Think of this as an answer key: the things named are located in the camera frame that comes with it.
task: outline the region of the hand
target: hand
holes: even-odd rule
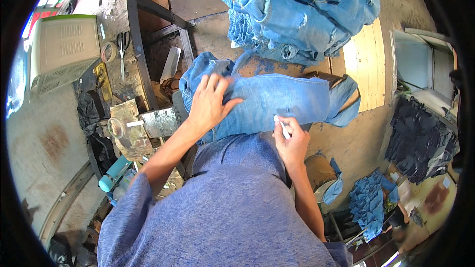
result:
[[[281,122],[287,123],[285,126],[291,137],[285,139],[282,134],[282,126],[279,122],[275,122],[274,134],[272,137],[276,139],[276,147],[282,158],[290,178],[307,175],[306,167],[304,165],[305,154],[307,153],[307,146],[310,140],[310,135],[307,131],[300,128],[297,120],[294,117],[281,117]]]
[[[201,78],[187,119],[198,138],[221,122],[234,106],[244,101],[242,98],[234,98],[223,105],[224,92],[230,83],[232,78],[223,78],[215,73],[210,77],[205,74]]]

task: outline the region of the scissors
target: scissors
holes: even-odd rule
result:
[[[119,53],[120,53],[120,74],[122,76],[122,82],[123,82],[123,76],[124,76],[123,56],[125,54],[125,51],[130,45],[130,31],[125,31],[125,32],[121,32],[117,34],[116,44],[117,44],[117,49],[119,49]]]

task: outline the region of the ripped jeans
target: ripped jeans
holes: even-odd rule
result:
[[[233,47],[306,66],[336,56],[380,10],[379,0],[222,1],[230,8]]]
[[[180,79],[180,91],[188,112],[204,74],[230,76],[234,62],[218,60],[210,52],[201,53]],[[244,98],[199,145],[235,134],[253,134],[274,129],[274,115],[294,116],[300,124],[329,122],[344,127],[358,115],[359,98],[341,111],[358,85],[346,76],[330,91],[329,82],[319,78],[299,79],[282,74],[236,76],[223,97],[223,104]]]

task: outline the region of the hanging jeans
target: hanging jeans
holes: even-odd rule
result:
[[[210,52],[200,54],[180,79],[183,103],[190,112],[193,95],[204,74],[230,76],[234,62],[218,60]],[[224,94],[223,104],[243,98],[229,114],[198,142],[203,145],[234,134],[253,134],[274,129],[274,115],[294,116],[300,124],[332,122],[346,126],[358,115],[359,99],[340,111],[357,88],[350,77],[331,91],[329,83],[319,78],[299,79],[282,74],[264,74],[251,78],[235,76]]]

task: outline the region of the seated person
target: seated person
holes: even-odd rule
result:
[[[406,239],[406,228],[409,223],[409,215],[404,206],[402,206],[400,200],[397,203],[394,203],[389,201],[387,196],[388,191],[383,189],[384,220],[389,223],[389,226],[381,233],[386,233],[392,229],[392,237],[394,241],[402,243]]]

